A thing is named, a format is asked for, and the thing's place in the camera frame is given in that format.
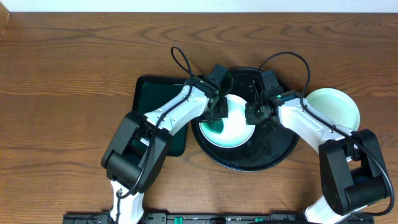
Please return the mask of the green sponge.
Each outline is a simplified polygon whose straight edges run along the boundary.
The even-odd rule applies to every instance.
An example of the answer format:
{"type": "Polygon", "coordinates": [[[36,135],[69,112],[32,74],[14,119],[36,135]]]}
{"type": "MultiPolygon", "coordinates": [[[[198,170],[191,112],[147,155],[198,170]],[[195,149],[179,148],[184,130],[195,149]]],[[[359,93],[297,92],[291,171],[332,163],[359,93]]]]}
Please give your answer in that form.
{"type": "Polygon", "coordinates": [[[213,120],[206,122],[204,128],[215,134],[221,134],[224,130],[223,120],[213,120]]]}

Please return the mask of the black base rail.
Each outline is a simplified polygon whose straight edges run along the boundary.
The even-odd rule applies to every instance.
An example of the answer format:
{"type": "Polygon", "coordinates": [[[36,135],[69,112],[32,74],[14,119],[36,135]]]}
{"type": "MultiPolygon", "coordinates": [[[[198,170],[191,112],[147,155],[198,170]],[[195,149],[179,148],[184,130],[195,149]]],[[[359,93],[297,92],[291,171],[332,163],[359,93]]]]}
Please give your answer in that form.
{"type": "MultiPolygon", "coordinates": [[[[63,224],[107,224],[128,223],[125,215],[112,218],[110,213],[67,213],[63,224]]],[[[263,215],[200,214],[144,212],[133,217],[131,223],[138,224],[245,224],[245,223],[309,223],[301,213],[269,213],[263,215]]]]}

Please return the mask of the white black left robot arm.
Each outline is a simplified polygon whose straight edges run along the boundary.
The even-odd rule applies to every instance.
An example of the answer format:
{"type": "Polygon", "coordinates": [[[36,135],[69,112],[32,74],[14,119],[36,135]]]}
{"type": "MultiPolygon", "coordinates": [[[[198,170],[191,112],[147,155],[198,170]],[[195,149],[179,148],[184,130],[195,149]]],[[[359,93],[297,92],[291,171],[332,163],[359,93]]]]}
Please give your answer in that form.
{"type": "Polygon", "coordinates": [[[192,77],[162,107],[125,115],[101,160],[114,191],[108,223],[140,221],[144,194],[160,173],[175,133],[197,117],[211,121],[227,116],[224,83],[224,78],[192,77]]]}

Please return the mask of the mint green plate front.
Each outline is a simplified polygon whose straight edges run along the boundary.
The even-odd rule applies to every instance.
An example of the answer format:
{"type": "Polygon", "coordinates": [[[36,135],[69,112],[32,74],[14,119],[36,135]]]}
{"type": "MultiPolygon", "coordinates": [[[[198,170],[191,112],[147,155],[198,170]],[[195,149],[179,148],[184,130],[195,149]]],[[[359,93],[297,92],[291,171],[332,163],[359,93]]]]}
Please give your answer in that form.
{"type": "Polygon", "coordinates": [[[309,104],[338,124],[357,131],[360,113],[357,104],[346,93],[334,88],[321,88],[307,97],[309,104]]]}

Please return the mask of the round black tray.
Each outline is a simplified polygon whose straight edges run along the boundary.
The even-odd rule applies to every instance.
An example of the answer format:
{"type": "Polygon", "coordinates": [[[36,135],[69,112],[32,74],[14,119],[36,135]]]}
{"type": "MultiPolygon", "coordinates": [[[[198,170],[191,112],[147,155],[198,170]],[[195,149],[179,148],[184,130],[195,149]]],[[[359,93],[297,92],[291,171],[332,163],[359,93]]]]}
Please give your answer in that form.
{"type": "MultiPolygon", "coordinates": [[[[254,68],[230,70],[234,79],[231,93],[246,103],[260,102],[258,71],[254,68]]],[[[282,162],[296,146],[299,136],[267,119],[254,128],[252,136],[240,146],[221,147],[213,144],[201,130],[203,123],[192,121],[198,145],[218,164],[232,170],[252,172],[269,169],[282,162]]]]}

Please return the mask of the dark green rectangular tray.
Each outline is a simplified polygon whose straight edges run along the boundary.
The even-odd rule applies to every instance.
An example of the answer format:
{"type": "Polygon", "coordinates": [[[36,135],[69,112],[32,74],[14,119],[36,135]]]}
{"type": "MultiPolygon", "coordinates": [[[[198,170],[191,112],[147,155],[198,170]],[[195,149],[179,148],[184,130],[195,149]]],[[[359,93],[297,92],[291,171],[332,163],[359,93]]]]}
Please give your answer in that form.
{"type": "MultiPolygon", "coordinates": [[[[177,96],[185,83],[182,78],[141,76],[137,79],[132,110],[144,115],[160,108],[177,96]]],[[[187,125],[175,135],[168,156],[178,157],[185,151],[187,125]]]]}

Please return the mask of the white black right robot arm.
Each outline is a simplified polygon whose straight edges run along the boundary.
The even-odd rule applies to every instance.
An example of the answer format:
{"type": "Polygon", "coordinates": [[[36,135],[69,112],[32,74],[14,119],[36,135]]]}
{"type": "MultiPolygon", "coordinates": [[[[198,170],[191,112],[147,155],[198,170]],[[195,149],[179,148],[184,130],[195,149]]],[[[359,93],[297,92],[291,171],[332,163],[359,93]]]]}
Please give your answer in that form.
{"type": "Polygon", "coordinates": [[[392,211],[395,192],[376,135],[353,131],[317,111],[297,91],[247,103],[248,124],[268,119],[293,131],[317,152],[322,196],[304,211],[310,223],[343,223],[392,211]]]}

